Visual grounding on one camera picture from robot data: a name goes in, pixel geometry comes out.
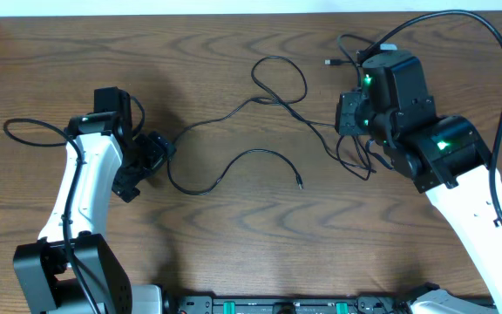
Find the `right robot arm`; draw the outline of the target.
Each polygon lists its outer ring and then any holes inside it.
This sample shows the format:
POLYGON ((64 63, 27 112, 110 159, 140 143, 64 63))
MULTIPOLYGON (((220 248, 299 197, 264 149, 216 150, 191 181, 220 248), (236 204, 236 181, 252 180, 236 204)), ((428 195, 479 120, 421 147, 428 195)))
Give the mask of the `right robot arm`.
POLYGON ((461 116, 438 116, 419 59, 408 51, 380 51, 361 63, 363 79, 342 94, 335 129, 369 135, 390 169, 451 225, 502 313, 502 182, 492 153, 461 116))

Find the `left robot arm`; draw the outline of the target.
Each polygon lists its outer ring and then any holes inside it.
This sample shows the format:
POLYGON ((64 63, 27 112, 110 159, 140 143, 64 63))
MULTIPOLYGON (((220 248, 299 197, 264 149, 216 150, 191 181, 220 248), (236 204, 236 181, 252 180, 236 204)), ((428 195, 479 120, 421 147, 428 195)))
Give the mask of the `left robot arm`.
POLYGON ((34 243, 13 256, 32 313, 162 313, 161 288, 133 285, 106 242, 112 195, 130 202, 138 184, 170 161, 175 147, 132 123, 136 99, 118 87, 95 90, 90 113, 70 119, 66 166, 51 215, 34 243))

